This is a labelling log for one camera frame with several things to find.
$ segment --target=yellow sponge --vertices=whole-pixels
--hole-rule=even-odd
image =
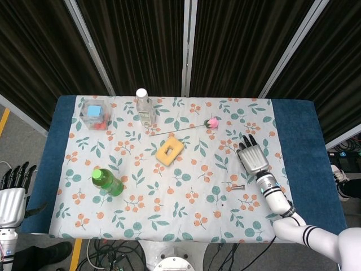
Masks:
[[[183,150],[184,145],[174,137],[170,137],[157,151],[156,158],[167,167],[173,162],[177,155]]]

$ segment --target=black curtain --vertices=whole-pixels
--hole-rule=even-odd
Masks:
[[[184,0],[78,4],[117,95],[181,95]]]
[[[199,0],[190,95],[257,97],[313,0]]]
[[[329,142],[361,123],[361,1],[330,1],[268,98],[315,103]]]
[[[61,95],[107,95],[63,0],[0,1],[0,93],[49,128]]]

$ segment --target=white bottle cap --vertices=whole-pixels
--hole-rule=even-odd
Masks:
[[[137,97],[140,99],[148,97],[148,93],[146,89],[138,89],[135,95],[137,95]]]

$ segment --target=floral tablecloth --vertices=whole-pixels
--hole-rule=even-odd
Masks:
[[[292,200],[269,99],[151,97],[156,125],[141,126],[134,97],[78,96],[51,220],[50,234],[70,238],[152,241],[267,242],[271,213],[236,155],[243,134],[254,135],[288,199]],[[90,131],[79,118],[85,99],[112,109],[107,131]],[[217,117],[218,129],[203,124]],[[165,167],[156,151],[174,135],[184,144]],[[125,185],[112,197],[91,182],[108,168]],[[245,185],[245,190],[231,186]]]

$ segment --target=pink flower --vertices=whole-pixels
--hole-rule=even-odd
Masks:
[[[210,120],[205,120],[205,121],[204,121],[204,125],[205,125],[207,128],[215,129],[215,128],[218,127],[218,120],[217,120],[217,118],[212,117]]]

